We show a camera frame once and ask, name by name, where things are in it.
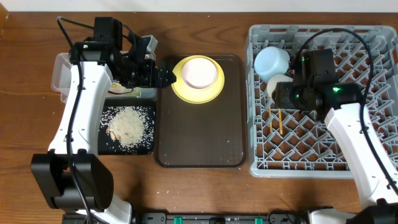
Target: dish rack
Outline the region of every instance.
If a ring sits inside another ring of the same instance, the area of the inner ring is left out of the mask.
[[[398,38],[392,27],[254,25],[245,43],[246,122],[251,175],[353,178],[344,155],[325,124],[312,121],[298,110],[282,110],[282,127],[279,127],[278,109],[273,100],[267,99],[267,85],[253,69],[256,55],[265,47],[279,47],[295,55],[313,34],[334,27],[357,32],[372,50],[375,69],[367,106],[382,145],[392,163],[398,167],[398,117],[393,113],[398,110],[398,104],[392,100],[398,98]],[[356,82],[364,90],[368,81],[369,59],[358,39],[345,32],[328,32],[314,38],[305,47],[305,50],[316,49],[332,49],[340,82]],[[316,117],[315,111],[310,114]]]

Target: wire grid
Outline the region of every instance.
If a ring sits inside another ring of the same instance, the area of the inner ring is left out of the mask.
[[[272,34],[269,37],[265,36],[263,41],[252,43],[254,58],[268,46],[285,49],[294,55],[302,44],[295,42],[293,35]],[[364,91],[369,75],[368,55],[363,44],[348,37],[342,35],[337,41],[315,39],[305,50],[332,49],[340,82],[356,82]],[[371,47],[375,68],[367,102],[369,114],[391,161],[398,167],[398,118],[392,115],[391,106],[394,101],[389,100],[387,90],[391,86],[386,83],[394,75],[389,49],[383,38],[375,35],[365,35],[363,38]],[[314,122],[297,110],[282,110],[283,134],[280,134],[278,109],[273,100],[267,99],[266,83],[255,72],[254,106],[258,169],[349,170],[339,146],[325,124]],[[312,111],[311,116],[316,117],[316,112]]]

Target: yellow plate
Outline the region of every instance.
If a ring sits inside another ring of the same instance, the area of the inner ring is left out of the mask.
[[[209,61],[211,61],[217,69],[217,78],[216,81],[209,87],[204,88],[204,89],[195,89],[190,86],[188,86],[183,80],[182,80],[182,67],[187,63],[189,60],[194,59],[194,58],[205,58]],[[211,101],[212,99],[216,98],[219,93],[221,93],[223,87],[224,87],[224,72],[221,66],[214,61],[213,59],[202,56],[202,55],[194,55],[194,56],[189,56],[183,60],[181,60],[173,69],[174,75],[177,77],[177,81],[172,84],[172,88],[174,90],[174,93],[177,94],[179,98],[182,100],[188,102],[188,103],[207,103]]]

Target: dark placemat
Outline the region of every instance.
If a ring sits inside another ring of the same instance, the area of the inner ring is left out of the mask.
[[[168,59],[173,67],[190,55]],[[236,167],[246,158],[242,61],[235,55],[206,55],[219,63],[225,83],[204,104],[181,100],[169,86],[158,97],[155,160],[164,167]]]
[[[156,109],[153,100],[137,99],[134,97],[121,96],[107,98],[104,103],[102,117],[113,118],[117,108],[131,107],[134,110],[141,110],[147,113],[146,124],[148,128],[145,133],[148,135],[142,143],[134,147],[123,148],[118,140],[113,141],[106,133],[107,125],[100,125],[98,131],[98,154],[99,155],[143,155],[153,151],[155,146],[155,121]]]

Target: brown tray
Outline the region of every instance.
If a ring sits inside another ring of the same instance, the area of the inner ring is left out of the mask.
[[[170,57],[174,67],[191,55]],[[246,158],[245,88],[242,61],[235,55],[206,55],[221,66],[225,83],[212,101],[181,100],[169,86],[159,91],[155,160],[163,167],[237,167]]]

